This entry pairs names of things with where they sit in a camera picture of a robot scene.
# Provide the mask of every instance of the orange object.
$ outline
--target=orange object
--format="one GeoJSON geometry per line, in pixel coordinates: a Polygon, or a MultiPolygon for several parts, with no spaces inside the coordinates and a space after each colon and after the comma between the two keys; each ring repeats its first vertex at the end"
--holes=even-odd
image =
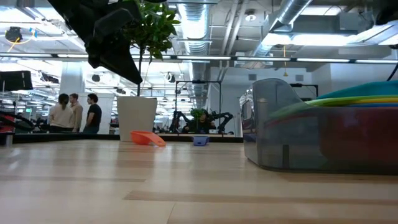
{"type": "Polygon", "coordinates": [[[166,142],[161,137],[149,131],[131,131],[130,136],[131,140],[136,144],[146,145],[153,142],[157,146],[166,145],[166,142]]]}

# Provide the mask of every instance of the pants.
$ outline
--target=pants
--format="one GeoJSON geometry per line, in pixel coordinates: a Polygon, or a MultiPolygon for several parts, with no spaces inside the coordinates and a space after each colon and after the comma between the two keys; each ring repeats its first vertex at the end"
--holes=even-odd
{"type": "Polygon", "coordinates": [[[68,133],[72,132],[73,128],[63,128],[63,127],[58,127],[58,126],[50,126],[49,128],[50,133],[68,133]]]}
{"type": "Polygon", "coordinates": [[[100,130],[100,127],[92,126],[92,127],[85,127],[83,133],[85,134],[96,134],[100,130]]]}

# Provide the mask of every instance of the silver duct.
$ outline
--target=silver duct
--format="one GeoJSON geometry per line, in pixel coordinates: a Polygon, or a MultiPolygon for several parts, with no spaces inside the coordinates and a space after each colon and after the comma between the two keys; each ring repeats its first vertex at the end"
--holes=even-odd
{"type": "MultiPolygon", "coordinates": [[[[184,39],[200,40],[208,36],[208,4],[178,4],[181,15],[181,27],[184,39]]],[[[209,43],[207,42],[185,42],[185,50],[189,55],[207,55],[209,43]]],[[[192,80],[203,80],[206,66],[203,63],[192,63],[192,80]]],[[[197,97],[197,107],[205,104],[203,96],[203,85],[194,85],[193,92],[197,97]]]]}
{"type": "MultiPolygon", "coordinates": [[[[274,21],[269,21],[270,26],[266,34],[271,30],[291,25],[311,2],[312,0],[283,0],[278,16],[274,21]]],[[[253,51],[252,56],[265,57],[272,47],[273,45],[267,45],[263,40],[253,51]]]]}

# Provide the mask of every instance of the ceiling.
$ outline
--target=ceiling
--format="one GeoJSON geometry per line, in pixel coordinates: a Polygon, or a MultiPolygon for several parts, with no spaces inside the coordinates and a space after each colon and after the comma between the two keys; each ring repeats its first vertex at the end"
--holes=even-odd
{"type": "MultiPolygon", "coordinates": [[[[174,7],[175,2],[181,1],[169,0],[170,8],[176,8],[174,7]]],[[[233,0],[211,0],[210,2],[217,2],[217,4],[210,5],[210,33],[205,41],[210,43],[208,54],[220,55],[224,34],[227,30],[226,25],[230,19],[229,15],[231,14],[233,0]]],[[[360,1],[349,0],[314,0],[311,5],[303,11],[302,15],[334,16],[345,9],[348,9],[347,11],[350,12],[355,12],[356,6],[359,5],[359,2],[360,1]]],[[[58,15],[52,7],[50,7],[50,4],[46,0],[36,0],[34,7],[16,7],[15,1],[11,0],[3,0],[0,4],[2,4],[2,6],[0,6],[0,52],[85,54],[84,43],[76,36],[74,31],[66,28],[61,16],[58,15]],[[24,44],[16,44],[15,46],[12,46],[12,43],[5,39],[4,34],[11,26],[22,28],[22,42],[25,42],[24,44]],[[37,32],[37,36],[32,34],[32,29],[37,32]]],[[[247,9],[255,9],[254,15],[256,16],[256,19],[253,21],[246,21],[245,19],[242,20],[236,41],[234,41],[234,45],[231,49],[231,55],[235,55],[236,52],[250,52],[254,50],[259,43],[261,43],[263,38],[261,28],[264,25],[264,19],[267,14],[278,10],[279,4],[280,1],[278,0],[249,1],[247,9]]],[[[186,54],[185,44],[187,40],[184,39],[182,27],[176,26],[176,30],[178,35],[173,37],[173,49],[170,49],[168,54],[186,54]]],[[[340,54],[341,49],[343,49],[343,47],[286,45],[285,47],[274,46],[271,48],[270,53],[274,57],[313,57],[314,55],[319,57],[336,57],[336,55],[340,54]]],[[[388,55],[389,49],[385,49],[387,50],[382,50],[381,53],[375,57],[385,57],[388,55]]],[[[138,51],[136,49],[131,49],[131,53],[138,54],[138,51]]],[[[360,57],[361,55],[364,54],[356,53],[356,57],[360,57]]],[[[114,93],[115,96],[136,95],[137,90],[135,84],[115,75],[107,69],[93,69],[86,62],[84,63],[87,91],[114,93]],[[101,81],[94,82],[91,79],[93,74],[100,74],[101,81]],[[122,88],[126,93],[118,93],[115,87],[122,88]]],[[[276,70],[283,66],[284,63],[274,63],[271,65],[271,67],[276,70]]],[[[310,71],[311,69],[314,69],[314,67],[318,66],[318,64],[290,63],[288,66],[306,68],[307,71],[310,71]]],[[[25,104],[25,106],[31,105],[31,102],[34,101],[35,105],[42,108],[40,111],[45,113],[48,110],[48,106],[55,103],[55,96],[59,94],[59,85],[43,81],[41,78],[41,72],[45,72],[46,74],[57,78],[61,82],[62,62],[59,60],[23,60],[21,58],[0,59],[0,70],[2,71],[27,69],[32,71],[34,74],[34,86],[36,87],[36,91],[40,91],[37,93],[51,95],[53,98],[45,99],[41,97],[41,103],[38,103],[37,101],[37,98],[40,98],[40,95],[38,94],[24,95],[23,93],[10,93],[9,98],[12,99],[19,96],[21,105],[25,104]]],[[[174,75],[177,81],[190,81],[192,80],[192,63],[186,61],[175,63],[153,62],[150,65],[147,62],[143,63],[141,74],[144,79],[144,83],[141,85],[142,94],[148,97],[157,97],[159,100],[158,113],[166,116],[171,115],[174,110],[175,84],[170,83],[167,80],[167,75],[170,74],[174,75]]],[[[210,79],[211,76],[204,76],[204,78],[210,79]]],[[[179,98],[177,98],[178,108],[184,108],[185,112],[188,113],[191,107],[195,107],[197,105],[197,89],[193,91],[194,88],[191,84],[185,85],[184,87],[180,85],[178,88],[182,91],[179,98]]],[[[201,95],[202,97],[205,95],[205,89],[206,87],[204,86],[203,94],[201,95]]],[[[116,100],[114,112],[117,113],[116,100]]]]}

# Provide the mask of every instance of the white planter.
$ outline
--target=white planter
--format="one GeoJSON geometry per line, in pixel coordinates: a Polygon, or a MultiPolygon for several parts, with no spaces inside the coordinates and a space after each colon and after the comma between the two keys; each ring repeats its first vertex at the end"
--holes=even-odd
{"type": "Polygon", "coordinates": [[[118,97],[120,141],[131,142],[131,131],[152,131],[157,100],[139,96],[118,97]]]}

